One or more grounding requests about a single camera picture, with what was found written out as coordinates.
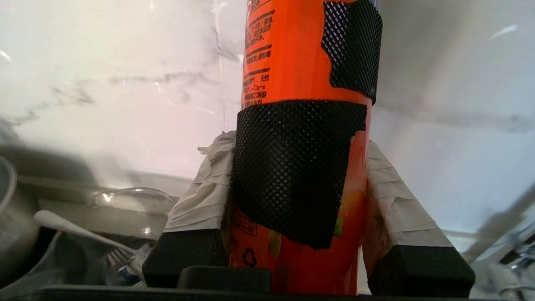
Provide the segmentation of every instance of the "white backsplash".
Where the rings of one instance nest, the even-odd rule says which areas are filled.
[[[0,144],[23,174],[181,194],[197,147],[235,128],[245,8],[2,0]],[[533,219],[518,200],[535,182],[535,2],[381,11],[371,138],[444,229],[499,236]]]

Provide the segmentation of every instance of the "metal pot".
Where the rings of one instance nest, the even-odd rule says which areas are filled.
[[[33,250],[39,225],[37,200],[17,185],[17,172],[0,157],[0,288],[14,281]]]

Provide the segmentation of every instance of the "utensil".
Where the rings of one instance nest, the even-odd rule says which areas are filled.
[[[71,233],[71,234],[76,234],[76,235],[79,235],[79,236],[84,236],[84,237],[87,237],[87,238],[91,238],[91,239],[94,239],[94,240],[97,240],[101,243],[104,243],[104,244],[108,244],[110,246],[113,246],[113,247],[117,247],[117,248],[120,248],[120,249],[123,249],[125,250],[126,252],[130,253],[131,255],[134,255],[135,254],[135,250],[132,249],[131,247],[127,247],[123,244],[120,244],[114,240],[111,240],[111,239],[108,239],[108,238],[105,238],[105,237],[102,237],[98,234],[95,234],[91,231],[88,231],[78,225],[75,225],[73,223],[71,223],[70,221],[64,219],[63,217],[55,214],[55,213],[52,213],[48,210],[39,210],[38,212],[36,212],[34,214],[34,220],[39,223],[40,225],[44,226],[44,227],[47,227],[47,228],[52,228],[52,229],[56,229],[56,230],[59,230],[59,231],[63,231],[63,232],[67,232],[67,233]]]
[[[0,157],[0,288],[26,272],[20,267],[39,235],[33,220],[38,210],[37,200],[17,185],[13,165]]]

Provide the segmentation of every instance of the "orange can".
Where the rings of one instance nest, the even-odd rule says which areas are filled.
[[[382,21],[370,0],[249,0],[231,261],[356,294]]]

